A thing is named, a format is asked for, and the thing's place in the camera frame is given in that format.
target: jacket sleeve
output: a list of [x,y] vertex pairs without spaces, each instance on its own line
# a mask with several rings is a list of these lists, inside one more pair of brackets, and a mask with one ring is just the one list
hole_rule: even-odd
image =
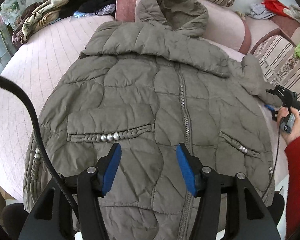
[[267,105],[277,107],[282,105],[282,101],[277,96],[266,92],[266,89],[273,89],[274,86],[264,80],[260,63],[256,57],[248,54],[241,63],[233,59],[228,61],[232,75],[250,95],[259,97]]
[[285,149],[288,159],[289,189],[287,199],[287,237],[300,225],[300,137]]

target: gray quilted jacket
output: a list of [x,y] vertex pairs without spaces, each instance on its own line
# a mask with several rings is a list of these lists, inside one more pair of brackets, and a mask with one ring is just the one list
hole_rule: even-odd
[[[261,195],[273,161],[254,96],[281,102],[265,92],[272,86],[255,57],[240,63],[199,39],[208,11],[197,1],[141,0],[137,14],[139,22],[107,22],[96,30],[43,107],[41,132],[52,164],[65,177],[95,165],[113,137],[120,143],[114,184],[100,199],[110,239],[187,239],[199,199],[186,190],[176,145],[185,143],[221,174],[243,172]],[[36,147],[32,137],[27,210],[51,178],[35,158]],[[267,205],[273,193],[274,182],[263,199]],[[222,198],[219,229],[225,210]]]

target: screw head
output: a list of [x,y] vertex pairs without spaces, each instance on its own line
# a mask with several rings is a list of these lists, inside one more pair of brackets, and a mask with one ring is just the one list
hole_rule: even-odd
[[245,179],[245,178],[246,178],[246,175],[244,175],[243,173],[239,172],[239,173],[237,174],[237,177],[238,177],[239,179]]
[[96,168],[95,167],[89,167],[87,168],[87,173],[95,173],[96,172]]
[[202,171],[203,171],[204,173],[210,173],[210,172],[211,172],[211,168],[208,167],[208,166],[204,166],[204,167],[202,168]]

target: red cloth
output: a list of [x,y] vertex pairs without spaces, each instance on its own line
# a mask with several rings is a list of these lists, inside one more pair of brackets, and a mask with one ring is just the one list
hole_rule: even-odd
[[300,137],[292,141],[285,149],[288,159],[289,189],[287,199],[287,234],[286,238],[300,224]]
[[264,0],[264,2],[262,4],[264,4],[269,11],[272,11],[275,14],[289,17],[287,14],[285,14],[283,12],[284,8],[287,8],[287,9],[289,9],[289,8],[286,7],[284,4],[280,3],[278,0]]

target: mattress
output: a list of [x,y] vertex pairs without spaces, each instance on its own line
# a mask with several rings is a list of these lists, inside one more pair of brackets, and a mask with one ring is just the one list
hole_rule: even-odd
[[[97,27],[111,16],[66,18],[35,33],[12,57],[2,76],[19,85],[31,99],[37,115],[63,74],[78,58]],[[24,158],[32,133],[26,108],[0,89],[0,186],[23,199]]]

